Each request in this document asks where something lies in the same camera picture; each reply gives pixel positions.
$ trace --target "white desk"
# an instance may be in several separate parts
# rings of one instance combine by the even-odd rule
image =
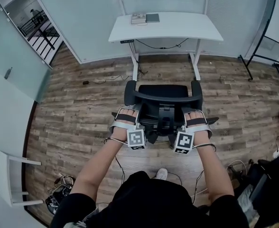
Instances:
[[[0,151],[0,196],[11,206],[26,206],[43,203],[42,200],[15,202],[12,195],[28,195],[28,192],[11,192],[9,164],[10,161],[41,165],[38,161],[29,161],[27,158],[18,158]]]
[[[222,36],[205,14],[180,13],[180,12],[156,12],[159,14],[158,23],[147,23],[147,25],[132,25],[131,16],[120,16],[116,19],[114,27],[109,37],[109,42],[120,42],[130,39],[144,38],[194,38],[198,39],[195,53],[189,53],[195,71],[195,77],[200,80],[197,68],[200,53],[202,51],[201,40],[223,41]],[[139,54],[135,52],[133,43],[131,48],[135,53],[133,57],[133,80],[137,80]]]

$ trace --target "standing desk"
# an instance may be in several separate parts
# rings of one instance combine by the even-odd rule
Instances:
[[[156,12],[159,22],[132,25],[132,15],[120,16],[116,19],[109,42],[144,38],[193,38],[198,39],[195,53],[189,53],[196,80],[201,80],[197,62],[202,51],[203,40],[223,41],[222,36],[205,14],[182,12]],[[133,62],[133,80],[137,81],[139,54],[133,42],[130,43],[130,55]]]

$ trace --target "wooden floor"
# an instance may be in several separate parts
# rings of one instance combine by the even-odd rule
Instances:
[[[143,56],[141,84],[181,84],[188,86],[194,73],[186,55]],[[42,166],[26,167],[26,187],[29,199],[47,198],[59,174],[77,176],[82,166],[102,146],[112,122],[111,112],[123,106],[126,81],[120,77],[102,85],[83,81],[102,82],[122,75],[132,75],[130,58],[106,60],[80,66],[63,44],[52,63],[53,71],[48,90],[37,106],[28,143],[27,157],[41,161]],[[253,82],[248,82],[244,65],[235,59],[204,57],[199,62],[204,112],[220,120],[212,125],[217,154],[227,166],[239,159],[248,162],[271,159],[279,135],[279,75],[276,69],[251,64]],[[167,142],[157,142],[145,150],[122,147],[117,158],[126,178],[144,170],[151,177],[161,167],[178,174],[189,195],[194,194],[195,180],[202,171],[196,150],[189,156],[174,153]],[[179,183],[169,174],[169,181]],[[121,185],[121,170],[114,160],[98,191],[97,203],[111,202]],[[204,177],[198,192],[205,189]],[[208,203],[207,191],[197,196],[196,205]],[[50,223],[52,216],[45,204],[29,206],[41,220]]]

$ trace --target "person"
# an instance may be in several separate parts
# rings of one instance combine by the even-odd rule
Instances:
[[[36,10],[31,9],[30,12],[33,14],[33,18],[34,18],[37,14],[40,13],[37,9],[36,9]],[[40,22],[42,22],[42,21],[44,20],[44,18],[43,18],[41,15],[40,15],[40,16],[37,16],[35,19],[36,19],[37,24],[40,24]]]
[[[136,117],[137,112],[122,109],[120,114]],[[201,112],[186,114],[187,120],[202,117]],[[124,142],[127,140],[127,130],[115,127],[111,138]],[[194,145],[205,143],[211,143],[208,132],[196,132]],[[249,227],[246,216],[234,197],[229,175],[212,146],[197,149],[209,191],[209,215],[192,204],[192,199],[184,187],[165,180],[166,169],[161,169],[155,179],[150,179],[143,171],[130,175],[115,193],[108,207],[98,212],[95,204],[98,187],[121,147],[120,142],[108,140],[87,162],[77,176],[70,194],[60,203],[51,228],[142,228],[174,225],[192,228]]]

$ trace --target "sneaker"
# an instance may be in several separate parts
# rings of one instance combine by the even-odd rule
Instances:
[[[157,172],[157,176],[155,179],[166,180],[168,176],[168,171],[166,168],[161,168]]]

